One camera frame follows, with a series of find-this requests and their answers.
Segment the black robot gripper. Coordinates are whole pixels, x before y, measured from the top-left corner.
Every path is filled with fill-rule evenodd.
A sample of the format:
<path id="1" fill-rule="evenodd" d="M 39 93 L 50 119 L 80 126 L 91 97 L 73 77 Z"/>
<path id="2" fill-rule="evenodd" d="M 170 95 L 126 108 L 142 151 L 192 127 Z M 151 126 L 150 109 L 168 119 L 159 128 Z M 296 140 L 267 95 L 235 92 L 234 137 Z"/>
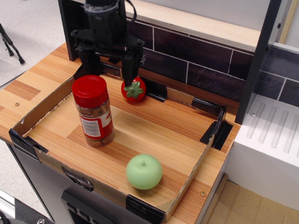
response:
<path id="1" fill-rule="evenodd" d="M 131 20 L 127 19 L 125 7 L 84 7 L 84 12 L 90 28 L 71 32 L 82 62 L 81 76 L 100 75 L 100 56 L 106 56 L 115 62 L 122 61 L 122 78 L 125 86 L 131 86 L 139 65 L 145 61 L 145 42 L 127 29 L 137 18 L 136 10 Z"/>

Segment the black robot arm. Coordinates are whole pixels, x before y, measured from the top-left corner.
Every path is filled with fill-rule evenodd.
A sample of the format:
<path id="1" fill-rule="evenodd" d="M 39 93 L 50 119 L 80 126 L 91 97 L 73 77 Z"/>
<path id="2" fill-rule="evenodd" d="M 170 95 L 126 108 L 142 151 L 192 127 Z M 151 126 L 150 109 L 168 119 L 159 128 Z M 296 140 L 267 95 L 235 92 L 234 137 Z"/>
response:
<path id="1" fill-rule="evenodd" d="M 103 72 L 100 57 L 109 57 L 122 64 L 122 79 L 129 87 L 144 63 L 145 42 L 132 36 L 127 25 L 136 20 L 137 14 L 128 20 L 123 0 L 87 0 L 84 11 L 88 15 L 89 29 L 73 30 L 75 47 L 87 75 Z"/>

